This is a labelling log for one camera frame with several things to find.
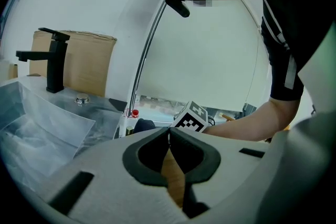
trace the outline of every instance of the sink basin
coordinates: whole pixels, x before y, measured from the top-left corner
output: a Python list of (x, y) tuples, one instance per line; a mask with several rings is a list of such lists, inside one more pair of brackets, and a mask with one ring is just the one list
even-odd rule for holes
[(22, 77), (0, 84), (0, 149), (17, 182), (35, 190), (40, 182), (85, 149), (111, 140), (121, 117), (108, 99), (79, 92), (46, 91), (44, 77)]

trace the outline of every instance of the black t-shirt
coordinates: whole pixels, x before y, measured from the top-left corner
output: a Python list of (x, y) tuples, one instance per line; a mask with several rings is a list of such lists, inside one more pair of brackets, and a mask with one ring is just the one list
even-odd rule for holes
[[(297, 64), (296, 72), (306, 64), (322, 42), (335, 19), (335, 0), (267, 0), (283, 36), (287, 50), (276, 42), (263, 19), (261, 34), (272, 66), (271, 97), (278, 100), (297, 100), (303, 84), (296, 74), (293, 89), (285, 87), (290, 54)], [(273, 19), (264, 3), (264, 17), (273, 29)]]

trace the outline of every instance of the black slot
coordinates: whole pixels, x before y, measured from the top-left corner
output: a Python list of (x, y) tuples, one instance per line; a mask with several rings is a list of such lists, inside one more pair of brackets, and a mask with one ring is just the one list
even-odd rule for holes
[(49, 205), (63, 215), (67, 215), (93, 177), (94, 175), (91, 173), (80, 172), (56, 195)]
[(239, 152), (243, 153), (243, 154), (246, 154), (246, 155), (253, 156), (253, 157), (257, 157), (257, 158), (262, 158), (265, 154), (265, 152), (251, 150), (249, 148), (242, 148)]
[(193, 143), (197, 141), (196, 139), (188, 140), (186, 139), (187, 135), (175, 134), (175, 131), (179, 131), (178, 129), (171, 128), (170, 131), (170, 150), (182, 172), (187, 174), (202, 163), (204, 151), (198, 144)]
[(166, 178), (161, 175), (167, 151), (168, 128), (165, 127), (126, 148), (122, 162), (127, 172), (138, 182), (149, 186), (168, 187)]

